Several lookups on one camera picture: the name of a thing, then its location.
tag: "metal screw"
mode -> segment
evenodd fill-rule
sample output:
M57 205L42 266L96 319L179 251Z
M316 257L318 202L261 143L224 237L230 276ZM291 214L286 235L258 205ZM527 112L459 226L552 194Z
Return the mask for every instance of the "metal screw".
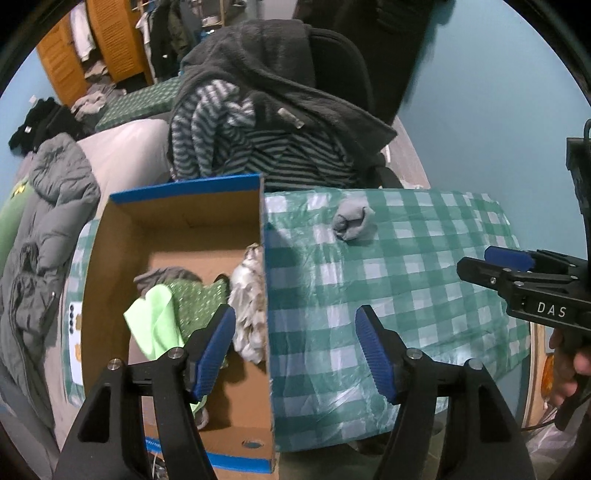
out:
M167 355L168 355L168 358L174 359L174 358L181 358L183 356L183 353L184 353L183 348L180 346L176 346L174 348L171 348L168 351Z
M407 350L407 357L413 360L419 360L423 357L423 352L420 351L418 348L409 348Z
M114 358L113 360L109 360L109 363L107 364L107 368L109 370L117 370L118 368L121 368L123 366L123 361L120 360L119 358Z
M482 362L477 358L470 358L468 360L468 366L473 370L482 370L484 368Z

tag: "green checkered tablecloth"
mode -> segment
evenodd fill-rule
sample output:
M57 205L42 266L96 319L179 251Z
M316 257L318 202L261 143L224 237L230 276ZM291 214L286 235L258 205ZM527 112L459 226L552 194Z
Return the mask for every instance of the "green checkered tablecloth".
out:
M171 111L180 82L180 77L175 77L117 99L109 105L107 113L100 119L95 131L102 132L132 120Z
M90 260L90 253L92 245L95 243L96 231L99 227L99 219L91 220L80 231L76 250L72 258L72 266L70 267L70 275L67 279L67 290L64 292L66 296L63 309L63 318L61 322L61 359L63 362L64 372L64 389L66 391L66 398L68 402L77 407L81 407L84 402L84 388L82 384L74 382L72 379L72 370L70 366L70 350L69 350L69 329L70 329L70 304L72 302L82 302L84 295L84 285L86 282L86 271L88 270L88 262Z
M374 239L336 239L346 196L375 211ZM435 190L316 190L266 195L268 324L275 441L311 449L391 430L397 409L378 394L355 335L370 304L407 346L463 364L480 358L494 378L530 347L529 327L494 291L461 282L456 263L489 245L517 248L487 195ZM439 409L445 407L442 400Z

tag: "human hand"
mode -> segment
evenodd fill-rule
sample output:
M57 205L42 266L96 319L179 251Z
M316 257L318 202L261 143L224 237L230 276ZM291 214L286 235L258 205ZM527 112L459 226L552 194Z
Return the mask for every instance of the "human hand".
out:
M556 407L560 407L567 397L577 391L575 374L591 376L591 346L581 348L573 358L562 351L560 345L563 338L560 329L554 329L550 337L550 348L554 349L554 379L550 403ZM591 414L591 405L587 412Z

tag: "green pillow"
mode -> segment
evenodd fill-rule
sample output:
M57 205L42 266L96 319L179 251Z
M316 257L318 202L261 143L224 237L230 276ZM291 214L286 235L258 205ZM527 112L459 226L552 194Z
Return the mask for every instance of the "green pillow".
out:
M4 273L4 265L6 265L8 254L14 245L22 214L32 192L33 187L28 184L28 180L21 180L16 184L0 210L0 277Z

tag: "cardboard box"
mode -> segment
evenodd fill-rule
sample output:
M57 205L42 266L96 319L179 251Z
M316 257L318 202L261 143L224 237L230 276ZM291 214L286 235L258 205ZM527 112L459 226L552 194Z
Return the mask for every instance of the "cardboard box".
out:
M220 273L231 275L250 244L262 243L261 183L258 176L219 177L111 195L90 256L82 304L87 393L110 359L131 363L144 358L137 346L134 350L135 342L128 356L130 333L123 317L138 297L136 275L179 265L211 284ZM203 444L214 467L271 473L275 449L266 367L245 362L233 351L228 364L207 400L210 421L200 432ZM143 403L144 430L146 437L157 439L150 404Z

